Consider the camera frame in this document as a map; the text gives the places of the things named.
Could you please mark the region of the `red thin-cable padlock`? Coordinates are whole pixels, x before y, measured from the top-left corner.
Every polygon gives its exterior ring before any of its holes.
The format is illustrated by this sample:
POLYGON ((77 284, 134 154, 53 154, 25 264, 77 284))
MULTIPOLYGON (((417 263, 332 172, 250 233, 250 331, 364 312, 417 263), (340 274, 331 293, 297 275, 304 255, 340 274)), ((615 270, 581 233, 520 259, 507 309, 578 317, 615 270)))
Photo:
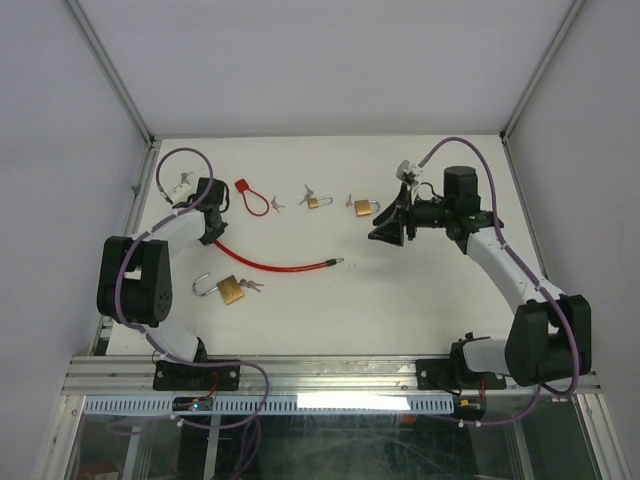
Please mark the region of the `red thin-cable padlock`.
POLYGON ((234 186, 241 195, 246 211, 254 217, 264 217, 270 211, 269 201, 259 192, 254 190, 246 179, 241 178, 234 182, 234 186))

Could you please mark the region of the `medium brass padlock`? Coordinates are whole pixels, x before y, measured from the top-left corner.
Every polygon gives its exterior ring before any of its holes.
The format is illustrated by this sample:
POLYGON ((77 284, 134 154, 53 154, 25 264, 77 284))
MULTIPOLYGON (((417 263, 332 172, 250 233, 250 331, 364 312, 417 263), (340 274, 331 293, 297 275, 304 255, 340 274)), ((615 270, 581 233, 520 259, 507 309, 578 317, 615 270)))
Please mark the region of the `medium brass padlock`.
POLYGON ((375 200, 361 199, 353 202, 357 217, 367 217, 380 211, 380 203, 375 200))

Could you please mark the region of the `small brass long-shackle padlock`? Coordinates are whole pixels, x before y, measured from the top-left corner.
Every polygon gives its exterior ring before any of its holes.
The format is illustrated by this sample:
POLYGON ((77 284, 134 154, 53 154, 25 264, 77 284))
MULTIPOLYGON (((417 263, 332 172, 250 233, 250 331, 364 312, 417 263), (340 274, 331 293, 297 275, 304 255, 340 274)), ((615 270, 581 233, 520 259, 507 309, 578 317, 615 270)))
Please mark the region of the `small brass long-shackle padlock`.
POLYGON ((306 205, 308 209, 313 210, 333 203, 334 199, 332 197, 317 197, 315 192, 307 184, 305 184, 304 187, 305 194, 299 202, 299 206, 306 205))

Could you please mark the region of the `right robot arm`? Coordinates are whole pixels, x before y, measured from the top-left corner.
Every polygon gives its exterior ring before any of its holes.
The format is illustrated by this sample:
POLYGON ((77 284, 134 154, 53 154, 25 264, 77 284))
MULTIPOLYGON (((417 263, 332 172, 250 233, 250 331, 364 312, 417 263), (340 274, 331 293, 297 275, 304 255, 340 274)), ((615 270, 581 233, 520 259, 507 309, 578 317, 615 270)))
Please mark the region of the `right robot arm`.
POLYGON ((567 295, 517 256, 502 232, 503 224, 481 207, 474 168, 448 167, 444 191, 421 198, 420 168, 403 162, 396 173, 402 186, 396 199, 374 221, 371 240, 402 246, 420 228, 442 228, 461 252, 490 278, 514 314, 504 339, 471 333, 454 342, 448 378, 459 387, 494 373, 520 386, 575 384, 590 372, 591 307, 582 295, 567 295))

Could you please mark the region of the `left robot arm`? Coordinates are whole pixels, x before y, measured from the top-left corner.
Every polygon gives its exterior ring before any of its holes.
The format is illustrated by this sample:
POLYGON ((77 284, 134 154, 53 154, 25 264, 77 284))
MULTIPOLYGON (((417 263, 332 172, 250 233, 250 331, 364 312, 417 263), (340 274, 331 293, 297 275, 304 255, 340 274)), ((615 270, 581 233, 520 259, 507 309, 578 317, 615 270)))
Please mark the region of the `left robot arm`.
POLYGON ((96 304, 99 313, 142 334, 161 358, 176 363, 175 377, 198 388, 209 377, 206 347, 169 319, 173 302, 171 259, 196 243, 217 240, 227 227, 229 187, 200 178, 196 191, 144 232, 111 236, 103 246, 96 304))

